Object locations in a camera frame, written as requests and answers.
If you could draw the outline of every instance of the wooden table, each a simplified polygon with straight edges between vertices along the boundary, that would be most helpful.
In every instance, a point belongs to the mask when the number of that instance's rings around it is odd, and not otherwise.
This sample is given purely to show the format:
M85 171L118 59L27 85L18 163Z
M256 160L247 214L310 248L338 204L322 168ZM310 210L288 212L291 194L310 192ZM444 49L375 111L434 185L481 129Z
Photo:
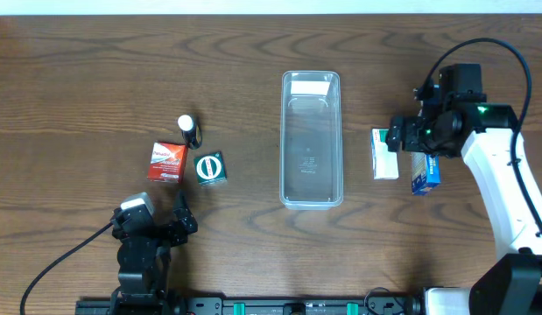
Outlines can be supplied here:
M200 227L174 251L172 286L186 294L364 295L384 286L467 286L495 263L475 181L441 160L443 184L410 192L373 180L370 128L415 115L412 88L451 46L510 41L527 58L533 98L524 126L542 191L542 16L0 17L0 314L18 312L30 281L108 222L127 196L148 192L168 211L187 192ZM480 62L485 92L518 112L520 66L494 45L450 62ZM341 76L344 202L296 212L278 199L281 76ZM185 183L150 183L153 143L182 140L174 119L200 116L204 144ZM228 183L200 187L193 158L222 151ZM74 313L81 297L118 285L119 242L106 233L35 287L29 313Z

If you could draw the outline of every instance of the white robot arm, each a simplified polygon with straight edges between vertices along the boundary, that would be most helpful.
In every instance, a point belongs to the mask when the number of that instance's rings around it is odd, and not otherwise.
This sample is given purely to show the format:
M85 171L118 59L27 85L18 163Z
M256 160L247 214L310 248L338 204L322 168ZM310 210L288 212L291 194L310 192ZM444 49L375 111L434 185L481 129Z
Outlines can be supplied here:
M461 156L481 191L495 236L496 259L529 248L542 255L542 237L528 209L510 165L511 129L486 129L467 138ZM519 135L519 169L542 220L541 192L527 163L524 139ZM427 315L469 315L471 288L432 288L425 292Z
M456 64L440 70L455 50L489 42L507 48L526 78L524 107L487 103L481 67ZM446 52L423 85L415 89L419 117L395 116L387 136L389 151L463 158L481 191L496 243L497 263L472 288L425 290L421 314L477 315L542 313L542 195L531 174L520 130L531 99L531 74L516 48L492 38L476 38Z

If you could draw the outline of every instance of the clear plastic container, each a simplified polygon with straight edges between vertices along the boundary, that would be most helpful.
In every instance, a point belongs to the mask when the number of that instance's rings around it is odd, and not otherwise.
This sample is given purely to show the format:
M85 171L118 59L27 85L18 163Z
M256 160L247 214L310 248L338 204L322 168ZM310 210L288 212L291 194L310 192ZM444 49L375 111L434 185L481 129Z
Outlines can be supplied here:
M342 203L339 75L289 71L282 77L280 200L292 210Z

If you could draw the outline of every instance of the black cable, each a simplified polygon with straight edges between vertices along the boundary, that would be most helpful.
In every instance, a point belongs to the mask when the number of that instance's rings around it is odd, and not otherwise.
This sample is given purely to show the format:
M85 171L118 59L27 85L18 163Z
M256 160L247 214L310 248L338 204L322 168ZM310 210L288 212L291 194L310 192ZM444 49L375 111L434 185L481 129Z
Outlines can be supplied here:
M524 69L525 83L526 83L524 106L522 107L522 112L519 116L519 119L517 120L516 128L514 129L512 133L512 140L510 143L510 159L511 159L510 163L512 165L512 169L514 170L514 174L516 175L517 185L519 186L520 191L524 195L525 203L527 204L527 207L530 209L531 216L533 216L533 219L535 220L535 224L537 225L539 229L539 233L542 236L542 220L539 217L539 214L537 213L537 209L535 208L535 205L533 205L533 201L531 200L530 194L527 191L527 187L525 187L524 180L522 179L522 173L519 171L520 160L517 158L517 153L516 153L517 137L519 136L519 133L522 129L522 125L524 124L524 119L527 116L527 109L529 108L530 100L531 100L531 72L530 72L529 66L527 66L527 62L525 61L524 56L522 56L522 54L516 49L516 47L502 40L498 40L494 38L470 39L448 50L438 59L438 61L436 61L436 63L434 64L432 69L430 69L430 72L426 76L426 80L423 83L421 90L424 91L425 88L428 86L430 78L432 77L432 75L434 74L434 71L436 71L436 68L440 65L443 59L445 59L450 53L455 52L456 50L462 48L463 46L471 45L474 43L493 43L493 44L497 44L508 49L511 53L514 54L514 56L517 58L517 61L519 61L519 63L522 65L522 68Z
M373 315L379 315L379 314L376 313L375 311L372 311L372 310L370 309L370 307L368 306L368 296L370 295L371 292L377 291L377 290L383 290L383 291L386 291L387 293L391 293L390 290L387 290L387 289L385 289L384 287L376 287L376 288L370 290L370 291L368 292L368 294L366 294L366 297L364 297L364 307L366 307L366 309L368 309L368 312L372 313ZM399 315L399 314L405 313L405 307L403 306L403 304L402 304L401 302L399 302L399 300L397 300L396 297L392 297L392 298L393 298L393 300L395 301L395 303L397 303L397 304L398 304L399 306L401 306L401 308L403 309L403 311L401 311L401 312L399 312L399 313L396 313L396 314L394 314L394 315Z
M66 254L62 255L61 257L59 257L57 260L55 260L53 263L51 263L50 265L47 266L47 268L45 268L43 271L41 271L41 273L35 277L35 279L32 281L32 283L27 287L27 290L25 290L25 293L24 295L22 296L22 301L21 303L19 304L19 314L20 315L25 315L25 301L27 301L27 297L29 297L29 294L31 293L31 291L33 290L33 287L35 286L35 284L37 284L37 282L39 280L41 280L41 278L47 273L49 272L54 266L56 266L57 264L59 264L60 262L62 262L63 260L65 260L67 257L69 257L71 254L75 253L76 251L78 251L78 249L81 249L83 248L84 246L88 245L89 242L93 241L94 238L96 238L97 236L99 236L101 233L105 232L105 230L107 230L108 228L111 228L111 226L113 225L113 223L109 223L108 225L106 225L105 227L102 227L102 229L100 229L99 231L95 232L95 234L91 235L89 238L87 238L86 241L83 241L80 245L76 246L75 248L72 248L70 250L68 250L66 252Z

